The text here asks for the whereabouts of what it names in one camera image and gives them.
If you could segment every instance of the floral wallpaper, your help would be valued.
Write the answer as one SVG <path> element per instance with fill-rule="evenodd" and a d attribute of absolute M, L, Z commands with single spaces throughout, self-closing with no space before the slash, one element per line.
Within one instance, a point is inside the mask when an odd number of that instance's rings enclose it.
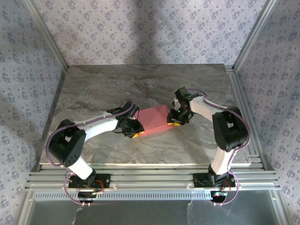
<path fill-rule="evenodd" d="M 300 224 L 300 2 L 278 0 L 240 71 L 266 158 Z"/>
<path fill-rule="evenodd" d="M 61 68 L 23 2 L 0 7 L 0 224 L 9 225 L 42 149 Z"/>
<path fill-rule="evenodd" d="M 265 0 L 35 2 L 70 65 L 232 65 Z"/>

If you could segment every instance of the marble tabletop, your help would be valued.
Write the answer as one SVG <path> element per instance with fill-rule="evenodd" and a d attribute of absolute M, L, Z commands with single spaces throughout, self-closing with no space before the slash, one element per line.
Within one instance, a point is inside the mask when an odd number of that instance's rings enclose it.
<path fill-rule="evenodd" d="M 166 104 L 181 87 L 201 89 L 208 100 L 235 105 L 223 64 L 70 66 L 51 123 L 86 120 L 131 99 L 140 109 Z M 89 139 L 81 156 L 88 163 L 211 163 L 217 145 L 212 123 L 195 115 L 189 124 L 138 138 L 106 132 Z M 245 162 L 238 152 L 234 162 Z M 45 147 L 40 160 L 48 163 Z"/>

